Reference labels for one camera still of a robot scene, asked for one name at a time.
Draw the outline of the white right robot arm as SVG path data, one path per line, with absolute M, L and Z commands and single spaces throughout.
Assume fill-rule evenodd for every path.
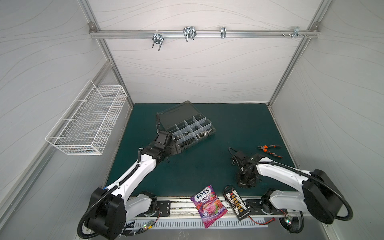
M 249 157 L 242 151 L 228 150 L 232 164 L 238 168 L 238 187 L 255 188 L 261 177 L 268 177 L 294 189 L 292 192 L 269 189 L 259 203 L 266 214 L 273 209 L 306 212 L 324 224 L 353 219 L 351 205 L 324 171 L 300 170 L 259 154 Z

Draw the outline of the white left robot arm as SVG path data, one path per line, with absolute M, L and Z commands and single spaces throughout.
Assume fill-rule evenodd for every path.
M 102 236 L 114 240 L 118 236 L 131 237 L 144 233 L 152 227 L 154 221 L 128 232 L 127 221 L 140 214 L 157 212 L 156 195 L 144 191 L 131 198 L 131 194 L 157 165 L 177 153 L 176 138 L 171 133 L 158 131 L 152 143 L 138 150 L 137 160 L 119 179 L 104 189 L 94 190 L 88 209 L 77 226 L 79 238 Z

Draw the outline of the clear plastic organizer box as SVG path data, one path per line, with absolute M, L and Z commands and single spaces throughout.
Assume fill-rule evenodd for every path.
M 159 130 L 173 135 L 174 154 L 182 153 L 217 132 L 212 122 L 190 101 L 157 113 L 156 117 Z

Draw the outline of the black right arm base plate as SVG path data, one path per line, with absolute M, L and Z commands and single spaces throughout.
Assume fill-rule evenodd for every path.
M 247 199 L 245 204 L 250 209 L 251 215 L 277 215 L 284 216 L 284 213 L 275 208 L 269 200 Z

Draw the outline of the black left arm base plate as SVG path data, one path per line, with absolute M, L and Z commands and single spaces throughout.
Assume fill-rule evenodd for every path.
M 160 217 L 169 217 L 171 214 L 171 201 L 157 201 L 157 215 Z

